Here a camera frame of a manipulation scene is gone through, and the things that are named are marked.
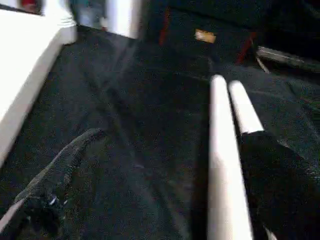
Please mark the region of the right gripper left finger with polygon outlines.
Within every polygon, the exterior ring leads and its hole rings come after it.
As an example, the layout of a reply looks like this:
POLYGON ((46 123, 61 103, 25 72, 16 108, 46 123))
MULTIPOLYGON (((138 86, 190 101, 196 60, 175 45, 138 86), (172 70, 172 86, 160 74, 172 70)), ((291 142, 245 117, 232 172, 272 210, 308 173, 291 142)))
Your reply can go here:
POLYGON ((59 200, 69 191, 73 175, 83 161, 83 153, 90 144, 104 136, 104 130, 90 129, 67 144, 15 197, 0 219, 0 238, 13 240, 22 220, 35 210, 48 210, 58 217, 64 206, 59 200))

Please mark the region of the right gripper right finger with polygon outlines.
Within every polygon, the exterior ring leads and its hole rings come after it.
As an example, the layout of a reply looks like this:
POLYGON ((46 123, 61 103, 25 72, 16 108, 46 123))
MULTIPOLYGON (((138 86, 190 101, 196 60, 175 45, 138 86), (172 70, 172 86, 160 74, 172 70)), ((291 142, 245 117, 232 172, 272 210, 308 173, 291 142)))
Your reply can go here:
POLYGON ((320 160, 265 131, 243 133, 239 150, 247 194, 264 226, 279 240, 318 240, 320 160))

